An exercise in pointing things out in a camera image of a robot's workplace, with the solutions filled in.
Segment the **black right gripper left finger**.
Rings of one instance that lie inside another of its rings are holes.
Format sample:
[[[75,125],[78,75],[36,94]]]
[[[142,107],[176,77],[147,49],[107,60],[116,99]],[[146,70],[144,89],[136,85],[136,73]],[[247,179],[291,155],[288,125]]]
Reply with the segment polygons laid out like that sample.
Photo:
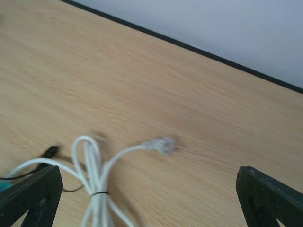
[[[58,166],[49,166],[0,193],[0,225],[12,226],[26,214],[22,227],[51,227],[63,183]]]

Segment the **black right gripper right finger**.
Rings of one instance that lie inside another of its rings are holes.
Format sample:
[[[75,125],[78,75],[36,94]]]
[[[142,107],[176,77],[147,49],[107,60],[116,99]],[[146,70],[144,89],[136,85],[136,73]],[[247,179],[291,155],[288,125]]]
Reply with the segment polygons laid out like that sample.
[[[236,192],[249,227],[303,225],[303,194],[251,166],[239,168]]]

